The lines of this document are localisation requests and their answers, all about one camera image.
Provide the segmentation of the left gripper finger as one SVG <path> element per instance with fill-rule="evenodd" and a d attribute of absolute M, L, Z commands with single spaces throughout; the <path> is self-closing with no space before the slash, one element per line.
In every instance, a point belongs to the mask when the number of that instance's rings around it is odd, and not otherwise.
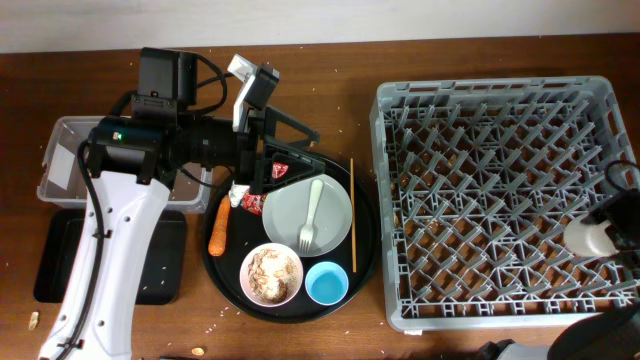
<path fill-rule="evenodd" d="M 275 107 L 267 106 L 264 109 L 264 121 L 264 131 L 266 135 L 274 137 L 277 125 L 284 124 L 306 136 L 303 140 L 290 142 L 289 145 L 292 147 L 313 147 L 315 144 L 320 142 L 320 134 L 317 131 Z"/>
<path fill-rule="evenodd" d="M 306 151 L 268 147 L 263 193 L 269 193 L 325 172 L 325 163 Z"/>

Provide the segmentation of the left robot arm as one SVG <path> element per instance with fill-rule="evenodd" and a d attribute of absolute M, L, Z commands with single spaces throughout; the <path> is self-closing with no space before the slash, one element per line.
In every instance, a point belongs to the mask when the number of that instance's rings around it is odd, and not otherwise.
<path fill-rule="evenodd" d="M 83 228 L 43 359 L 128 359 L 150 240 L 177 172 L 194 163 L 232 171 L 233 205 L 321 174 L 307 149 L 319 136 L 269 103 L 279 72 L 235 56 L 215 80 L 240 80 L 231 119 L 198 107 L 194 52 L 144 48 L 138 86 L 125 94 L 76 154 L 88 198 Z"/>

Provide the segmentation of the white plastic fork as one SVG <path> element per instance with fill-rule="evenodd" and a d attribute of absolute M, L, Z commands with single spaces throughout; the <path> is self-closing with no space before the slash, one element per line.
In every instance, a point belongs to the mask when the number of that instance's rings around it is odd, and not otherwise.
<path fill-rule="evenodd" d="M 314 236 L 314 218 L 316 215 L 317 207 L 320 201 L 320 196 L 323 190 L 324 182 L 321 179 L 314 179 L 311 182 L 309 192 L 308 209 L 300 234 L 299 234 L 299 250 L 302 253 L 309 251 Z"/>

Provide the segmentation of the white cup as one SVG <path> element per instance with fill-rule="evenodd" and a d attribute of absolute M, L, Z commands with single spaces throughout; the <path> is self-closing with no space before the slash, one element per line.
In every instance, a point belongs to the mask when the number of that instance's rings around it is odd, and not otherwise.
<path fill-rule="evenodd" d="M 597 223 L 588 215 L 572 220 L 563 233 L 566 248 L 580 257 L 610 257 L 619 253 L 613 240 L 606 233 L 611 226 L 609 220 Z"/>

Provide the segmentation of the blue cup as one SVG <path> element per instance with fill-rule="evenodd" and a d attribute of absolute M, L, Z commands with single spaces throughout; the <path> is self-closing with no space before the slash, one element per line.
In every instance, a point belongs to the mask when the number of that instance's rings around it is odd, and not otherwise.
<path fill-rule="evenodd" d="M 349 279 L 337 263 L 324 261 L 312 266 L 305 277 L 305 290 L 317 304 L 332 306 L 347 294 Z"/>

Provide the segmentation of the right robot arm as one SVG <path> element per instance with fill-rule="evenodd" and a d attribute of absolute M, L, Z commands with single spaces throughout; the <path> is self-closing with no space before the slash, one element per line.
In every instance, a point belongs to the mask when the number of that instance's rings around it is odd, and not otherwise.
<path fill-rule="evenodd" d="M 614 257 L 639 249 L 639 192 L 618 192 L 586 216 L 569 223 L 567 248 L 582 257 Z M 473 356 L 480 360 L 635 359 L 639 356 L 639 306 L 628 305 L 578 321 L 549 347 L 512 340 L 488 342 Z"/>

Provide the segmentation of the wooden chopstick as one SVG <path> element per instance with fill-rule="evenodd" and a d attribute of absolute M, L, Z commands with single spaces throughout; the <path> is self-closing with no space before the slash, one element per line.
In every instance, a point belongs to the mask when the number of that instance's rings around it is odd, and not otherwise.
<path fill-rule="evenodd" d="M 355 169 L 354 159 L 350 158 L 350 203 L 351 203 L 351 260 L 352 260 L 352 273 L 357 272 L 357 238 L 356 238 L 356 204 L 355 204 Z"/>

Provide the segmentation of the grey plate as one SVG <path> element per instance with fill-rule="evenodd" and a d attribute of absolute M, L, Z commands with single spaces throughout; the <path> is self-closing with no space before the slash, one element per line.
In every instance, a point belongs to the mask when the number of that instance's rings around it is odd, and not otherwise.
<path fill-rule="evenodd" d="M 299 250 L 299 233 L 307 219 L 314 180 L 323 182 L 313 221 L 310 249 Z M 322 174 L 288 185 L 267 195 L 262 212 L 266 234 L 274 243 L 292 248 L 300 257 L 317 257 L 334 250 L 347 236 L 352 224 L 352 205 L 344 187 Z"/>

